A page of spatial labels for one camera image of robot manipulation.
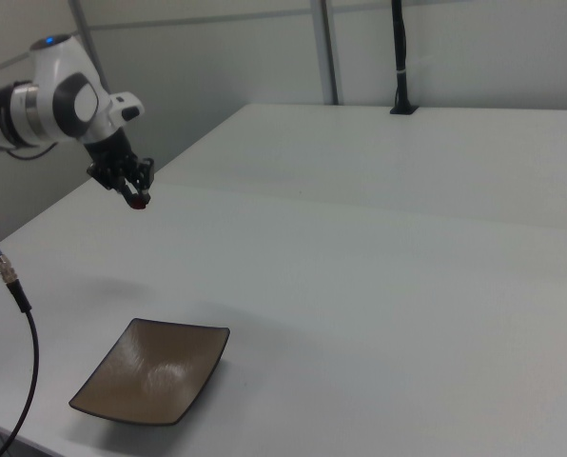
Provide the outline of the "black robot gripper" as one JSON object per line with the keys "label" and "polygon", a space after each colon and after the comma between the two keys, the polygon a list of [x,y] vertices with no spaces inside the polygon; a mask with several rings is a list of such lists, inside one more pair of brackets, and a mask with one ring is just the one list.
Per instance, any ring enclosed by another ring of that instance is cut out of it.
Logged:
{"label": "black robot gripper", "polygon": [[[91,164],[88,175],[106,190],[115,190],[122,195],[132,209],[143,209],[143,198],[149,197],[149,190],[154,180],[154,160],[136,158],[131,150],[125,132],[117,129],[108,138],[84,144]],[[138,193],[133,193],[128,182]]]}

